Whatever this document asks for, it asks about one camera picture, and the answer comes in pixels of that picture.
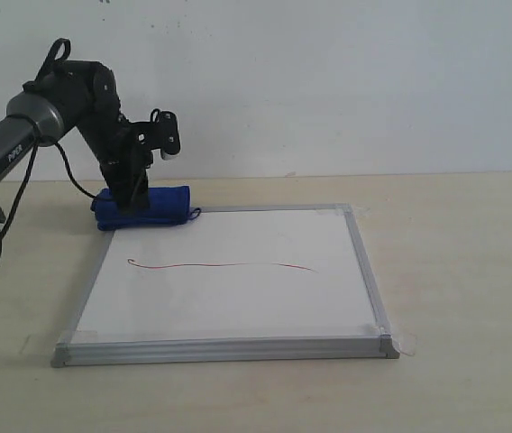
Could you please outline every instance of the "robotic arm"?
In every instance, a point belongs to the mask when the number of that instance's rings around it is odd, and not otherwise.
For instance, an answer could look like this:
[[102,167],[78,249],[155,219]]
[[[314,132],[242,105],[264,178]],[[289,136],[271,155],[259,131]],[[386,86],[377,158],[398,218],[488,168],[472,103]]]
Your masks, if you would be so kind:
[[[67,163],[58,140],[77,127],[96,156],[118,209],[146,208],[146,169],[153,163],[152,150],[160,149],[164,160],[180,151],[177,118],[156,109],[149,122],[130,122],[120,111],[114,73],[99,62],[68,60],[70,49],[69,40],[55,41],[36,79],[9,101],[0,121],[0,181],[28,152],[34,158],[38,146],[55,144]],[[5,223],[0,255],[10,217],[12,212],[6,218],[0,208],[0,224]]]

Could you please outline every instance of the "wooden table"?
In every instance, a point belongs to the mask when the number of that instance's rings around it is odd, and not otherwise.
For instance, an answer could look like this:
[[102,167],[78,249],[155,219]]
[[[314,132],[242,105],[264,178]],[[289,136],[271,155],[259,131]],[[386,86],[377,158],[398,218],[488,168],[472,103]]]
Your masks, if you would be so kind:
[[199,206],[351,203],[416,356],[52,369],[102,234],[71,184],[38,182],[0,263],[0,432],[512,431],[512,173],[180,183]]

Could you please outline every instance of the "blue towel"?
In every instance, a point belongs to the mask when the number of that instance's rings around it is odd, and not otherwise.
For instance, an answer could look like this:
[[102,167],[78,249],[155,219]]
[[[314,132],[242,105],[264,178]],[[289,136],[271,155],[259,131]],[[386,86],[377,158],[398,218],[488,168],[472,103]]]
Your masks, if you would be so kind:
[[[97,228],[102,231],[137,226],[178,226],[195,219],[200,209],[190,211],[190,187],[149,188],[150,208],[123,215],[113,201],[95,199],[91,209]],[[99,198],[111,198],[108,188],[102,189]]]

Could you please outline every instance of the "wall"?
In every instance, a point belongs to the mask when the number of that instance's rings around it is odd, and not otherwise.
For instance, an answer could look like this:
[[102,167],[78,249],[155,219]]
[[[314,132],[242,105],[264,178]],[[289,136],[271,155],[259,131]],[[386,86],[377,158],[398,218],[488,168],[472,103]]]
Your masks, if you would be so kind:
[[[0,0],[0,118],[58,37],[132,120],[177,112],[153,178],[512,170],[510,0]],[[41,150],[35,179],[64,178]]]

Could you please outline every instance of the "red line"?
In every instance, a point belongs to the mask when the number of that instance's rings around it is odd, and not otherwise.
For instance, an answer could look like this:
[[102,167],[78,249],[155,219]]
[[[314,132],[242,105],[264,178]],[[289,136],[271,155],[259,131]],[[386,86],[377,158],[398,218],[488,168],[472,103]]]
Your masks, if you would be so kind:
[[143,264],[137,263],[134,259],[128,259],[128,263],[132,266],[136,266],[138,268],[143,269],[168,269],[168,268],[182,268],[185,266],[203,266],[207,268],[222,268],[225,266],[250,266],[255,264],[267,264],[270,266],[282,266],[285,268],[294,268],[301,269],[302,271],[311,271],[316,272],[314,269],[307,268],[306,266],[299,266],[297,264],[287,264],[287,263],[178,263],[178,264],[166,264],[164,266],[145,266]]

